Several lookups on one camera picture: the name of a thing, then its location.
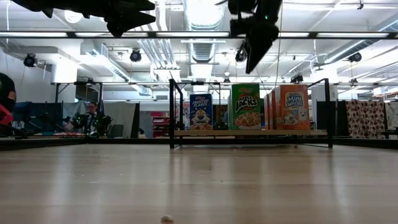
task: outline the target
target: wooden table surface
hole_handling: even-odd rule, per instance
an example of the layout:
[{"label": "wooden table surface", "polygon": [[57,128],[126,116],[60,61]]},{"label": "wooden table surface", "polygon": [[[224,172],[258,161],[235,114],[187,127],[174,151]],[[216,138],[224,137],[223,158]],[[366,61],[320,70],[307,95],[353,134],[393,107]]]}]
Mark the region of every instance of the wooden table surface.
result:
[{"label": "wooden table surface", "polygon": [[398,153],[81,145],[0,152],[2,224],[398,223]]}]

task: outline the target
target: black metal frame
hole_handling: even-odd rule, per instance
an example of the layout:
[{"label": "black metal frame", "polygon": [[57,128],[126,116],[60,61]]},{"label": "black metal frame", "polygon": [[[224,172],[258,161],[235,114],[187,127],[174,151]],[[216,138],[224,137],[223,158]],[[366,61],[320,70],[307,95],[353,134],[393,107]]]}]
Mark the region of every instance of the black metal frame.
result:
[{"label": "black metal frame", "polygon": [[[174,79],[170,79],[170,128],[169,128],[169,136],[170,136],[170,148],[175,149],[176,147],[182,146],[184,144],[226,144],[226,145],[234,145],[234,144],[327,144],[328,148],[333,148],[333,124],[331,119],[331,108],[330,108],[330,88],[329,88],[329,79],[324,78],[315,83],[311,83],[308,87],[319,85],[319,83],[325,83],[325,101],[327,105],[327,113],[326,118],[328,120],[327,125],[327,138],[297,138],[296,136],[292,136],[292,138],[278,138],[273,136],[272,138],[253,138],[253,139],[184,139],[180,136],[178,139],[175,138],[175,90],[176,89],[180,94],[180,121],[182,121],[182,92],[178,87],[178,83],[175,82]],[[185,85],[191,84],[196,85],[196,83],[184,83]],[[219,84],[219,83],[201,83],[204,84]],[[180,123],[180,130],[183,130],[183,124]]]},{"label": "black metal frame", "polygon": [[174,136],[174,130],[175,130],[175,98],[174,98],[174,89],[178,91],[180,94],[180,127],[178,127],[180,130],[184,129],[184,123],[182,121],[183,116],[182,116],[182,111],[183,111],[183,94],[178,87],[177,83],[175,82],[174,79],[170,79],[170,124],[169,124],[169,137],[170,137],[170,148],[175,147],[175,136]]},{"label": "black metal frame", "polygon": [[[111,35],[110,32],[62,32],[62,31],[8,31],[8,30],[0,30],[0,38],[8,38],[8,39],[245,39],[245,35],[231,35],[228,31],[224,33],[228,33],[228,35],[220,36],[220,35],[206,35],[200,36],[197,35],[200,33],[199,31],[144,31],[144,32],[125,32],[122,37],[115,38]],[[52,34],[66,34],[65,35],[54,35],[54,36],[31,36],[29,34],[39,34],[39,33],[52,33]],[[90,33],[92,35],[81,35],[84,33]],[[303,31],[282,31],[280,32],[279,39],[338,39],[338,40],[396,40],[396,36],[398,32],[304,32],[308,33],[308,35],[302,35]],[[322,36],[322,34],[335,34],[335,36]],[[367,34],[385,34],[385,36],[368,36]]]}]

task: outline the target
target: frosted flakes box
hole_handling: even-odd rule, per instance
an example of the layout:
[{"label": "frosted flakes box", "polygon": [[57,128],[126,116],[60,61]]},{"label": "frosted flakes box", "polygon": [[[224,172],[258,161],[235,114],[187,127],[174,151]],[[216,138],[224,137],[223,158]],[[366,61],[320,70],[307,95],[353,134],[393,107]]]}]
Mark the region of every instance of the frosted flakes box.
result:
[{"label": "frosted flakes box", "polygon": [[277,129],[310,129],[306,85],[281,85],[275,91],[275,100]]},{"label": "frosted flakes box", "polygon": [[232,130],[260,130],[261,103],[258,84],[232,85]]},{"label": "frosted flakes box", "polygon": [[190,129],[213,130],[213,100],[211,94],[190,95]]}]

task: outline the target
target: cereal bowl image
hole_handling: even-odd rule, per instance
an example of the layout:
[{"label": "cereal bowl image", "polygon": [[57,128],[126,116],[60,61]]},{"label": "cereal bowl image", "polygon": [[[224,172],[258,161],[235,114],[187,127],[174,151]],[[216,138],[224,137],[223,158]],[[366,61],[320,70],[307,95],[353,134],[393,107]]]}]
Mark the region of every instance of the cereal bowl image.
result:
[{"label": "cereal bowl image", "polygon": [[297,124],[298,122],[299,122],[299,119],[294,114],[287,114],[284,117],[284,124],[294,125],[294,124]]},{"label": "cereal bowl image", "polygon": [[259,130],[261,129],[260,113],[244,113],[235,119],[235,125],[240,130]]},{"label": "cereal bowl image", "polygon": [[191,125],[191,130],[213,130],[212,125],[207,123],[196,123]]}]

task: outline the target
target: cartoon mascot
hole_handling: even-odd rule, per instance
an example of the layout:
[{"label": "cartoon mascot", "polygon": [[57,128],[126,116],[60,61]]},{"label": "cartoon mascot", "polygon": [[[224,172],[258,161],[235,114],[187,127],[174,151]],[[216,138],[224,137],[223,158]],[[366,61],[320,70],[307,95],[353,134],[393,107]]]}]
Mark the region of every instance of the cartoon mascot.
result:
[{"label": "cartoon mascot", "polygon": [[199,109],[199,110],[198,110],[198,108],[195,108],[195,110],[197,112],[195,113],[194,117],[192,118],[192,122],[194,124],[197,124],[197,123],[206,123],[206,124],[208,124],[210,122],[210,118],[206,114],[206,111],[205,111],[206,108]]}]

